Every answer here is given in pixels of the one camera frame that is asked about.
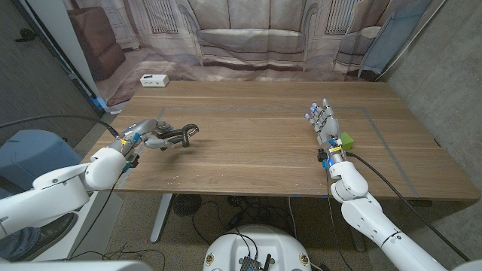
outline table leg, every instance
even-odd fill
[[[363,240],[363,234],[355,230],[353,227],[349,226],[352,231],[353,244],[358,252],[363,252],[366,250],[365,241]]]
[[[151,242],[157,242],[160,239],[160,233],[167,221],[167,215],[169,214],[172,198],[173,196],[171,193],[165,193],[163,194],[163,198],[160,200],[156,221],[152,227]]]

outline wooden surface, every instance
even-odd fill
[[[141,88],[113,122],[119,132],[159,115],[176,129],[199,126],[191,146],[142,149],[117,190],[325,196],[316,133],[304,118],[327,97],[351,152],[411,199],[470,200],[478,190],[384,83],[181,82]],[[87,157],[112,140],[106,132]],[[379,199],[396,195],[351,158]]]

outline white box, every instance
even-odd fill
[[[141,84],[143,87],[165,87],[169,83],[167,75],[143,75]]]

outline cushion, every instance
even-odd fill
[[[361,0],[356,2],[352,9],[354,17],[349,32],[358,32],[365,27],[375,26],[388,4],[389,0]]]
[[[269,29],[270,0],[229,0],[232,29]]]
[[[115,44],[115,35],[101,7],[68,11],[84,53],[99,56]]]
[[[379,26],[371,26],[358,32],[344,35],[340,41],[340,52],[350,55],[364,55],[377,37],[380,29],[381,27]]]
[[[197,32],[200,45],[234,52],[298,53],[304,50],[303,34],[278,29],[207,29]]]
[[[347,53],[338,53],[337,61],[345,64],[360,65],[362,63],[363,56],[350,55]]]
[[[307,0],[271,0],[270,28],[300,32]]]
[[[188,0],[201,29],[229,29],[227,0]]]
[[[115,70],[126,60],[126,56],[119,44],[112,45],[98,58],[99,66],[97,69],[91,69],[93,79],[102,81],[110,78]]]

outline blue tape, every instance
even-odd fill
[[[137,142],[138,140],[140,140],[140,138],[141,138],[141,134],[136,132],[136,134],[134,135],[134,142]]]
[[[122,169],[122,173],[126,173],[130,169],[130,163],[126,163],[126,166]]]
[[[323,160],[322,165],[325,169],[329,169],[330,168],[330,160],[329,159]]]

